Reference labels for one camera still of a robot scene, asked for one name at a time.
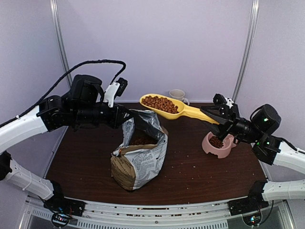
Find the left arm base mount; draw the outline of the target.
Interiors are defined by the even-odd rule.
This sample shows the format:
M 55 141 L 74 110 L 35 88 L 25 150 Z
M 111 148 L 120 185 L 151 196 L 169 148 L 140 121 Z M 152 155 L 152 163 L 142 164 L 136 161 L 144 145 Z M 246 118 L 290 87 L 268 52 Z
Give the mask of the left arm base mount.
M 44 207 L 51 211 L 81 217 L 85 208 L 85 202 L 69 199 L 64 196 L 60 184 L 51 180 L 53 195 L 48 200 L 43 200 Z

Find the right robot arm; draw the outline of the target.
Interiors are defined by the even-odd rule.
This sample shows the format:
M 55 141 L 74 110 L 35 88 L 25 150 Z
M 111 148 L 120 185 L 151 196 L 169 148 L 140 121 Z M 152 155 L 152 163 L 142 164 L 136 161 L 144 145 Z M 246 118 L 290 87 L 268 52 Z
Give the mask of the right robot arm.
M 269 104 L 258 107 L 247 120 L 239 116 L 237 105 L 202 106 L 201 112 L 215 120 L 210 129 L 224 139 L 228 134 L 237 142 L 252 144 L 257 159 L 269 165 L 287 167 L 299 173 L 305 172 L 305 152 L 282 137 L 273 135 L 281 123 L 278 112 Z M 305 181 L 256 181 L 244 200 L 247 210 L 255 210 L 263 201 L 280 199 L 304 199 Z

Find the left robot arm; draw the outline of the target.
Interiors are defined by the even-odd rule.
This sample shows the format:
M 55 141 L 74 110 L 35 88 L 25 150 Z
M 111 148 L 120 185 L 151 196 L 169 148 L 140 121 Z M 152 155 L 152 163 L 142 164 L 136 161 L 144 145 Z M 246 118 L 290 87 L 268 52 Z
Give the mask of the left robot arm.
M 132 117 L 131 112 L 114 102 L 127 87 L 127 80 L 119 78 L 102 89 L 102 81 L 90 75 L 76 75 L 71 89 L 63 96 L 43 99 L 26 114 L 0 128 L 0 178 L 29 191 L 42 199 L 47 207 L 64 212 L 69 204 L 60 184 L 43 179 L 19 165 L 8 148 L 39 134 L 63 126 L 78 130 L 85 125 L 105 124 L 118 128 Z

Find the brown pet food bag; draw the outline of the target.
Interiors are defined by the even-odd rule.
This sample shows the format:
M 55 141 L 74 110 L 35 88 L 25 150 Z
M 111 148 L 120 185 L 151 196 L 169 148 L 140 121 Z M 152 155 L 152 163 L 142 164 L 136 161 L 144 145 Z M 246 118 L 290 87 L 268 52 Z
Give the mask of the brown pet food bag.
M 112 153 L 111 177 L 125 190 L 134 191 L 158 176 L 162 169 L 168 132 L 156 112 L 131 110 L 122 125 L 123 143 Z

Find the pink double pet bowl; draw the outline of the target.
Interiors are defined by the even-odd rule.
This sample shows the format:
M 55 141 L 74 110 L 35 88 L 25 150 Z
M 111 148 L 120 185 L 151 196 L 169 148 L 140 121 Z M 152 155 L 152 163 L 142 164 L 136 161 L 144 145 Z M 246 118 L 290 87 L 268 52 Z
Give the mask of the pink double pet bowl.
M 209 132 L 202 141 L 202 149 L 206 154 L 216 155 L 218 159 L 229 156 L 231 150 L 237 146 L 234 137 L 228 135 L 224 140 L 220 140 L 212 132 Z

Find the yellow plastic scoop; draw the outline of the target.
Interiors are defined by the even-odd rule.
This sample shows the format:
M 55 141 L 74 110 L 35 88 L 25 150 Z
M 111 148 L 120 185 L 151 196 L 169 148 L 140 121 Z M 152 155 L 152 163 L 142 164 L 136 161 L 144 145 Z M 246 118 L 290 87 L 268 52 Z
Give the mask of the yellow plastic scoop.
M 175 120 L 181 116 L 186 116 L 211 124 L 219 124 L 217 121 L 204 114 L 199 108 L 186 105 L 182 101 L 164 95 L 146 94 L 139 99 L 139 102 L 144 107 L 155 111 L 168 120 Z

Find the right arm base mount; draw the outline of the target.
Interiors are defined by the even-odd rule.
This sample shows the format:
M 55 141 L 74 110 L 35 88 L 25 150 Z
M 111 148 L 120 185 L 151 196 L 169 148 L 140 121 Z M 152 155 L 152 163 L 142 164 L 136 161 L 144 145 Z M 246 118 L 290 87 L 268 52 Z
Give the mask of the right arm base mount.
M 268 201 L 264 201 L 261 191 L 250 190 L 245 198 L 230 200 L 228 207 L 231 216 L 259 211 L 269 206 Z

